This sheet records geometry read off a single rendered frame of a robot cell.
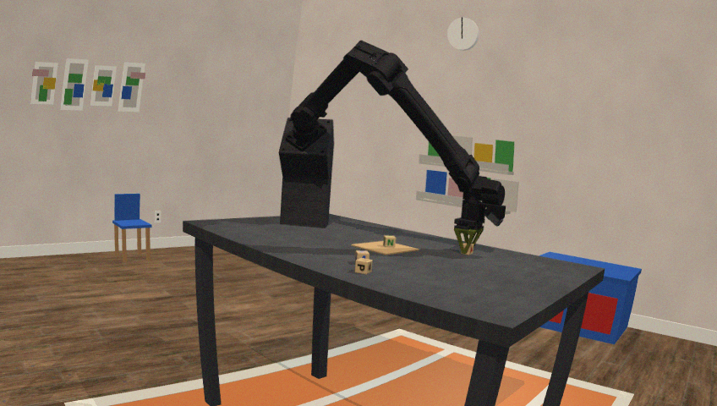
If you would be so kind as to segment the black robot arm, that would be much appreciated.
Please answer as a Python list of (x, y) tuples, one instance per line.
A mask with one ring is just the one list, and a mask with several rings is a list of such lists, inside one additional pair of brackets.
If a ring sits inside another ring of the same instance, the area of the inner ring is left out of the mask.
[(478, 222), (486, 216), (498, 227), (506, 211), (506, 206), (502, 206), (505, 199), (504, 186), (499, 181), (479, 176), (479, 164), (457, 143), (416, 91), (406, 75), (407, 71), (407, 66), (396, 54), (359, 41), (317, 91), (310, 93), (293, 110), (293, 130), (286, 134), (286, 141), (300, 151), (305, 151), (324, 135), (326, 126), (317, 119), (326, 116), (328, 102), (360, 72), (380, 96), (390, 95), (410, 117), (441, 157), (459, 191), (463, 192), (463, 199), (482, 201), (468, 203), (467, 220)]

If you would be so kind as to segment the tan flat mat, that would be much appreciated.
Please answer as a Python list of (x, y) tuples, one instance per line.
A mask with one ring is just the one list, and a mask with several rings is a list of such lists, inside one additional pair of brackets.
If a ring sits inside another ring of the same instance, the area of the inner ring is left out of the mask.
[(386, 248), (383, 245), (383, 241), (362, 243), (362, 244), (351, 244), (351, 246), (354, 246), (354, 247), (357, 247), (360, 249), (364, 249), (364, 250), (373, 251), (373, 252), (383, 254), (383, 255), (394, 255), (394, 254), (419, 250), (419, 249), (416, 249), (413, 247), (408, 247), (408, 246), (401, 245), (401, 244), (396, 244), (395, 248)]

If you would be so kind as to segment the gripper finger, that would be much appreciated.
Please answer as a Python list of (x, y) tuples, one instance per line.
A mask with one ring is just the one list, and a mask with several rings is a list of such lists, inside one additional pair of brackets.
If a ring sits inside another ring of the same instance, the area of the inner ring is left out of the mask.
[[(454, 228), (454, 232), (457, 236), (457, 240), (460, 245), (460, 249), (461, 249), (462, 253), (466, 254), (468, 252), (470, 244), (473, 241), (475, 234), (477, 233), (477, 230), (472, 230), (472, 229), (466, 230), (466, 229)], [(468, 239), (466, 247), (463, 247), (461, 233), (465, 233), (465, 234), (469, 235), (469, 239)]]
[[(483, 228), (477, 230), (477, 234), (472, 242), (473, 246), (475, 246), (475, 244), (476, 244), (477, 240), (479, 239), (479, 236), (481, 235), (483, 230), (484, 230)], [(464, 233), (463, 236), (464, 236), (465, 243), (467, 243), (468, 242), (468, 234)]]

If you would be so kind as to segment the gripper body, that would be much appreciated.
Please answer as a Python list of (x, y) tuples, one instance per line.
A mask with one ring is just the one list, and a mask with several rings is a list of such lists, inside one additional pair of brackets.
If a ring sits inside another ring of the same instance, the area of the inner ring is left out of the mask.
[[(473, 229), (473, 230), (478, 230), (478, 229), (484, 228), (484, 226), (482, 226), (484, 223), (484, 220), (479, 221), (479, 222), (467, 220), (468, 203), (469, 202), (470, 203), (481, 203), (481, 201), (475, 201), (475, 200), (466, 200), (466, 201), (462, 200), (462, 215), (461, 215), (461, 217), (455, 219), (454, 223), (456, 225), (454, 226), (454, 228), (460, 228), (460, 229), (466, 229), (466, 230), (469, 230), (470, 226), (472, 226), (471, 229)], [(461, 220), (458, 220), (458, 219), (461, 219)], [(468, 224), (467, 224), (467, 222), (468, 222)]]

